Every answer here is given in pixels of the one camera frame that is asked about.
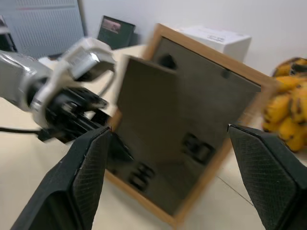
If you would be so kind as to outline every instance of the black cable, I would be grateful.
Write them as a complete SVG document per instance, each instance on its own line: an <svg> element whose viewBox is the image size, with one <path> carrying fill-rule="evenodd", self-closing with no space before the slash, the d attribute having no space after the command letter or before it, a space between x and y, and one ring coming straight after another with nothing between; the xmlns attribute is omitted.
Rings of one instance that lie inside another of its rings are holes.
<svg viewBox="0 0 307 230"><path fill-rule="evenodd" d="M15 128L0 127L0 132L6 132L6 133L38 134L39 131L40 131L40 130L15 129Z"/></svg>

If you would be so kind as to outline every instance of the bunch of bananas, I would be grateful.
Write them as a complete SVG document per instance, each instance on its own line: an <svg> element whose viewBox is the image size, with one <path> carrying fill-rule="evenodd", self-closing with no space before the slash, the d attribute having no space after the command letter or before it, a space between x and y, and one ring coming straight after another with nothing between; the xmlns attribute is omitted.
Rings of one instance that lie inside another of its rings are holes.
<svg viewBox="0 0 307 230"><path fill-rule="evenodd" d="M273 77L280 84L264 109L262 128L278 132L289 149L298 152L307 145L307 59L282 63Z"/></svg>

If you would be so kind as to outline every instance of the table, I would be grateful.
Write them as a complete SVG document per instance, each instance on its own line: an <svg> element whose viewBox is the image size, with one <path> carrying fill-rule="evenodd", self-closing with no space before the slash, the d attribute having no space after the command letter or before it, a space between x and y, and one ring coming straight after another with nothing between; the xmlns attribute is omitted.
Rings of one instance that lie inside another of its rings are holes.
<svg viewBox="0 0 307 230"><path fill-rule="evenodd" d="M106 113L115 111L115 101L120 90L125 55L140 56L144 46L134 46L114 51L118 62L118 76L104 98L111 103ZM54 63L45 63L52 67ZM99 92L110 77L86 84ZM0 126L38 128L29 113L25 113L0 99ZM252 123L259 127L260 119ZM9 229L36 190L40 181L68 151L69 146L52 140L40 142L32 135L0 133L0 229ZM120 191L105 179L99 207L94 219L94 230L167 230L171 229L138 202ZM263 230L261 220L242 183L233 151L222 169L205 191L186 219L187 230Z"/></svg>

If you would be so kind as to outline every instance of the dark green book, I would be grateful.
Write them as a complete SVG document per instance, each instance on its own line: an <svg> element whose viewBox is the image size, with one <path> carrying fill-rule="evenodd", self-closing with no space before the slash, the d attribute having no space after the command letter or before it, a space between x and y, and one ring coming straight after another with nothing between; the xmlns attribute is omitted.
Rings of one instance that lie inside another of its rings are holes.
<svg viewBox="0 0 307 230"><path fill-rule="evenodd" d="M111 49L129 46L135 25L104 16L97 39L107 43Z"/></svg>

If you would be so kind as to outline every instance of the wooden picture frame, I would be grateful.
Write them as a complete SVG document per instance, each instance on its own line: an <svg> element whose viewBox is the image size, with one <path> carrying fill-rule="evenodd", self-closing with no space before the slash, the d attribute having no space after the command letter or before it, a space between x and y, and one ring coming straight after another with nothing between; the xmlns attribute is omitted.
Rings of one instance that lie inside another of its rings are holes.
<svg viewBox="0 0 307 230"><path fill-rule="evenodd" d="M184 48L194 53L197 53L198 55L209 59L210 61L261 86L261 93L258 93L258 95L255 96L254 100L246 108L240 118L242 125L247 125L253 118L254 114L260 109L262 109L262 107L266 104L266 101L276 91L276 83L272 78L161 24L158 24L156 26L153 36L149 40L149 44L142 56L143 59L147 61L152 60L152 57L156 49L158 48L162 38L171 40L172 42L177 43ZM116 115L110 119L110 122L112 123L112 126L114 128L116 128L116 126L120 122L120 117L121 114L118 110L116 112ZM156 206L149 199L143 197L140 193L138 193L138 191L121 181L109 171L106 172L106 177L112 183L118 186L121 190L135 198L141 205L143 205L145 208L155 214L162 221L167 222L168 224L176 228L184 221L185 217L195 204L196 200L200 197L209 182L214 178L216 172L222 164L222 161L226 158L229 151L231 150L231 147L232 144L230 139L227 138L226 140L224 140L222 147L211 159L210 163L204 170L202 176L200 177L192 191L189 193L188 197L183 201L180 210L174 216L171 216L165 211L163 211L160 207Z"/></svg>

